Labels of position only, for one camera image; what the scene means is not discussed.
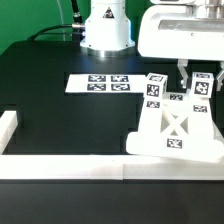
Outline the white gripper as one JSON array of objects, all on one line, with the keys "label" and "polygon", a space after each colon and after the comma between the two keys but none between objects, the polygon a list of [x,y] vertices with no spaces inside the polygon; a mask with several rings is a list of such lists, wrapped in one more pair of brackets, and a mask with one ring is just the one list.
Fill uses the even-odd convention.
[{"label": "white gripper", "polygon": [[138,37],[143,57],[179,59],[188,88],[188,60],[221,61],[216,91],[224,81],[224,0],[150,0]]}]

